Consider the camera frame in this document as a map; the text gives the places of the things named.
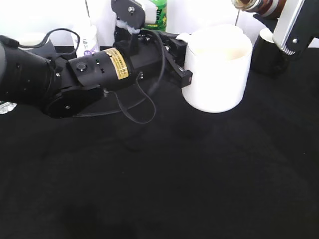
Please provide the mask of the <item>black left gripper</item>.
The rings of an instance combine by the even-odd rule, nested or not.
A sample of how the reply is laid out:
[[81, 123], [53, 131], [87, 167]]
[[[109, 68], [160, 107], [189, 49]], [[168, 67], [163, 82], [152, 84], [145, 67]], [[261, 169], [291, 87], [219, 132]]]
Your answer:
[[120, 48], [130, 60], [133, 72], [150, 72], [154, 75], [164, 68], [167, 81], [178, 88], [189, 86], [193, 73], [183, 68], [187, 43], [176, 34], [143, 29], [129, 35], [117, 30], [114, 47]]

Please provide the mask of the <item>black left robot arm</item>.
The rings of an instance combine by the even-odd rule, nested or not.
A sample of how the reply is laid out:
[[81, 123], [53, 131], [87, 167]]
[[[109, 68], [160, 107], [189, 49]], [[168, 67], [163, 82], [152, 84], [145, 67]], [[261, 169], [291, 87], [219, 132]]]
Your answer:
[[30, 105], [54, 118], [82, 117], [83, 111], [118, 90], [138, 86], [143, 100], [156, 92], [163, 78], [179, 88], [189, 86], [192, 72], [182, 68], [186, 44], [175, 34], [142, 30], [103, 51], [69, 58], [68, 52], [33, 53], [32, 46], [0, 38], [0, 99]]

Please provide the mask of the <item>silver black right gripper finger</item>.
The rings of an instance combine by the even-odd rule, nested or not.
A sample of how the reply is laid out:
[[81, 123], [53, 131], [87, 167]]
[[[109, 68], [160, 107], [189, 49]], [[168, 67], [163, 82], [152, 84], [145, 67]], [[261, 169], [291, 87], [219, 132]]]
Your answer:
[[288, 0], [281, 12], [273, 41], [290, 59], [301, 57], [313, 39], [319, 37], [319, 1]]

